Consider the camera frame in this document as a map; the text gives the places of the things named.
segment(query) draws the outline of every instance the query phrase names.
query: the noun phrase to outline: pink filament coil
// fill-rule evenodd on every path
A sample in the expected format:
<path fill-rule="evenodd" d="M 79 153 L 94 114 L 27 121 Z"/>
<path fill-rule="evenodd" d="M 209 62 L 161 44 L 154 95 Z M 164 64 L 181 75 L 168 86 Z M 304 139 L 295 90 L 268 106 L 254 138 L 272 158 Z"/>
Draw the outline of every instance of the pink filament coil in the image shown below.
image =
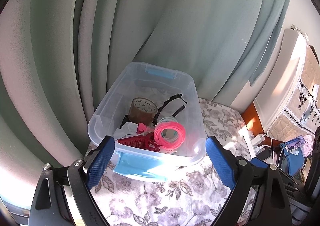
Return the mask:
<path fill-rule="evenodd" d="M 165 129 L 173 129 L 177 132 L 178 136 L 177 139 L 174 142 L 168 142 L 163 136 L 162 132 Z M 156 125 L 155 131 L 154 131 L 154 138 L 155 142 L 158 145 L 162 145 L 165 149 L 168 150 L 175 150 L 178 147 L 182 145 L 186 137 L 186 130 L 184 126 L 182 126 L 178 122 L 169 121 L 169 122 L 162 122 L 158 123 Z"/>

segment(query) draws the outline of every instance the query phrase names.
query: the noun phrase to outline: beige quilted cover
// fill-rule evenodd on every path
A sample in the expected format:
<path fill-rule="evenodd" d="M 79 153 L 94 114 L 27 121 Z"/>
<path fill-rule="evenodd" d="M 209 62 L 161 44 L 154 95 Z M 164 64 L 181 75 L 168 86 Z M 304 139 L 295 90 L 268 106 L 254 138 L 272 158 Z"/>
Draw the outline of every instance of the beige quilted cover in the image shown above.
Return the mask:
<path fill-rule="evenodd" d="M 306 58 L 301 73 L 301 80 L 303 84 L 312 92 L 314 84 L 320 84 L 320 67 L 314 56 L 311 48 L 308 46 L 306 50 Z M 303 112 L 307 108 L 308 103 L 305 103 L 301 110 L 298 109 L 300 90 L 296 88 L 292 94 L 291 99 L 287 103 L 287 108 L 291 110 L 298 118 L 301 118 Z M 320 100 L 320 92 L 318 93 L 317 100 Z M 315 124 L 315 120 L 311 122 L 313 113 L 310 116 L 306 126 L 313 132 L 318 128 L 318 124 Z M 299 135 L 310 134 L 299 127 L 295 126 L 284 114 L 280 114 L 273 124 L 268 129 L 268 135 L 280 141 L 288 141 Z"/>

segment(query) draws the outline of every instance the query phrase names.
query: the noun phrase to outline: white wall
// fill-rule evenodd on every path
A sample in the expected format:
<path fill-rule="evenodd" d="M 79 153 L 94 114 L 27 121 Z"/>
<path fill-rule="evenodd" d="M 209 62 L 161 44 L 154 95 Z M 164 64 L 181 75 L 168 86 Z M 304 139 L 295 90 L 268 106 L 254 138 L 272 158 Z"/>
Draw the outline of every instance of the white wall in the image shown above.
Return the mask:
<path fill-rule="evenodd" d="M 242 91 L 231 104 L 231 108 L 244 112 L 250 103 L 256 98 L 263 85 L 267 81 L 272 68 L 277 60 L 281 48 L 284 30 L 291 28 L 295 24 L 298 28 L 308 34 L 310 45 L 315 47 L 318 57 L 320 57 L 320 15 L 313 6 L 311 0 L 290 0 L 284 23 L 276 43 L 276 47 L 271 55 L 270 61 L 257 79 L 255 85 L 250 87 L 249 82 L 244 86 Z"/>

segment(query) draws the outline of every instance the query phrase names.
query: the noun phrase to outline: metal screw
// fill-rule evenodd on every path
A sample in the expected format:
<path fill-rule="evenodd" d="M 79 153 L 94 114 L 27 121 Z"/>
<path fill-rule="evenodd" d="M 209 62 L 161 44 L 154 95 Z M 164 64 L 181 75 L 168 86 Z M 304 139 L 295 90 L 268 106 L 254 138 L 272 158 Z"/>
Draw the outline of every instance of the metal screw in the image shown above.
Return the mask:
<path fill-rule="evenodd" d="M 238 161 L 238 163 L 239 163 L 239 165 L 242 165 L 242 166 L 247 165 L 247 162 L 246 162 L 245 160 L 243 160 L 243 159 L 240 159 L 240 160 Z"/>
<path fill-rule="evenodd" d="M 272 169 L 272 170 L 276 170 L 277 169 L 277 166 L 275 164 L 270 164 L 269 167 Z"/>
<path fill-rule="evenodd" d="M 51 169 L 51 165 L 49 163 L 46 163 L 42 166 L 43 170 L 48 171 Z"/>
<path fill-rule="evenodd" d="M 83 161 L 81 159 L 78 159 L 74 162 L 74 165 L 75 166 L 79 166 L 79 165 L 82 165 Z"/>

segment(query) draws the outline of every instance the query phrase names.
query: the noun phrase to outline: curtain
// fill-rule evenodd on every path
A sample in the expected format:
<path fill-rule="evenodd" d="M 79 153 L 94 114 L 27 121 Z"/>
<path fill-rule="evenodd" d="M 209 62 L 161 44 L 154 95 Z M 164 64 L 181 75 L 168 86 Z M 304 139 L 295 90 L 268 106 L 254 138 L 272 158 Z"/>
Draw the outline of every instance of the curtain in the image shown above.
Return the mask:
<path fill-rule="evenodd" d="M 288 4 L 9 0 L 0 15 L 0 173 L 10 180 L 0 195 L 29 207 L 43 163 L 83 157 L 87 123 L 131 61 L 186 72 L 199 97 L 230 105 L 263 72 Z M 23 201 L 8 194 L 18 184 Z"/>

